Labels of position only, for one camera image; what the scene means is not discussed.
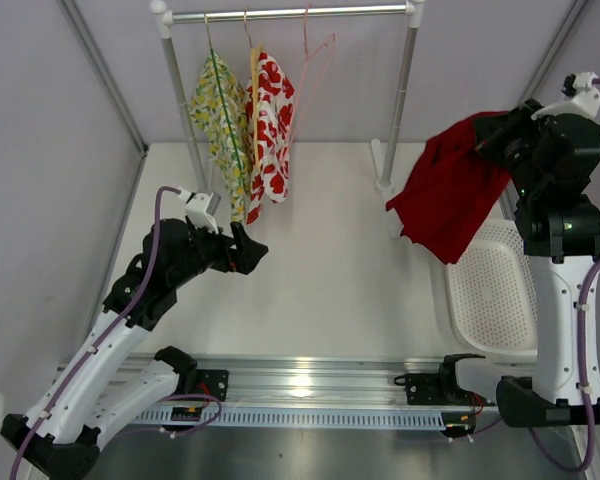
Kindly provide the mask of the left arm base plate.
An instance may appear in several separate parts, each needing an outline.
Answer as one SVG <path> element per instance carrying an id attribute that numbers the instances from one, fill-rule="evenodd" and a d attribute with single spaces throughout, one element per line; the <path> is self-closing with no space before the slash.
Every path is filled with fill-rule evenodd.
<path id="1" fill-rule="evenodd" d="M 229 387 L 229 371 L 217 369 L 197 369 L 189 374 L 182 387 L 184 394 L 206 394 L 224 402 Z"/>

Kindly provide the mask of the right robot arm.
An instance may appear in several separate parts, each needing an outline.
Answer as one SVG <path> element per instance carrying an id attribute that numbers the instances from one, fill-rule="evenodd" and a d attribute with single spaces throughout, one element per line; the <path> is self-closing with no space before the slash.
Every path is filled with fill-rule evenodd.
<path id="1" fill-rule="evenodd" d="M 448 403 L 476 395 L 514 428 L 600 425 L 595 295 L 600 210 L 584 190 L 600 163 L 600 124 L 535 100 L 472 121 L 476 153 L 517 191 L 515 226 L 537 303 L 534 371 L 516 377 L 486 357 L 448 355 L 436 389 Z"/>

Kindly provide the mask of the pink wire hanger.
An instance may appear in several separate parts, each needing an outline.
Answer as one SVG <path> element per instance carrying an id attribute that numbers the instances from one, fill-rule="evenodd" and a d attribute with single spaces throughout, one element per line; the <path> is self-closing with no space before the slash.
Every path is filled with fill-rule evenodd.
<path id="1" fill-rule="evenodd" d="M 309 11 L 312 7 L 313 5 L 309 3 L 303 14 L 304 61 L 299 83 L 297 84 L 295 110 L 291 118 L 291 130 L 288 137 L 289 146 L 296 140 L 316 91 L 331 62 L 336 45 L 336 34 L 330 33 L 320 44 L 311 46 Z"/>

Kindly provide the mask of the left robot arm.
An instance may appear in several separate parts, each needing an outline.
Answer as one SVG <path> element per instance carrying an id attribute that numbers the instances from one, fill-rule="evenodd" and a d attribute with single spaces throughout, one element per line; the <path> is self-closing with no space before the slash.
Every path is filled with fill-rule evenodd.
<path id="1" fill-rule="evenodd" d="M 179 288 L 208 270 L 248 275 L 268 252 L 240 223 L 224 234 L 190 219 L 155 222 L 52 387 L 26 413 L 5 416 L 0 434 L 17 461 L 50 479 L 83 479 L 113 437 L 154 403 L 194 398 L 219 404 L 201 389 L 197 361 L 173 346 L 160 349 L 136 380 L 109 397 L 103 393 L 176 304 Z"/>

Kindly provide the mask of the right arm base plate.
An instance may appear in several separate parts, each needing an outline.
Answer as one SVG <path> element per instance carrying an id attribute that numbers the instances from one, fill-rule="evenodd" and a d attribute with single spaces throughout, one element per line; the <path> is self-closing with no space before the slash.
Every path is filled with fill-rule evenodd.
<path id="1" fill-rule="evenodd" d="M 395 376 L 393 384 L 405 391 L 409 405 L 494 406 L 493 402 L 461 389 L 453 378 L 440 373 L 406 373 Z"/>

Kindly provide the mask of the red skirt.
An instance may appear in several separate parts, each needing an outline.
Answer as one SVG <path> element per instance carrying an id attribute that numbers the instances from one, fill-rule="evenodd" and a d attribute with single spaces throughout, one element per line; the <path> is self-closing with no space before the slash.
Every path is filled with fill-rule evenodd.
<path id="1" fill-rule="evenodd" d="M 473 121 L 500 114 L 476 113 L 427 140 L 403 190 L 386 203 L 400 234 L 445 265 L 460 260 L 510 181 L 475 151 Z"/>

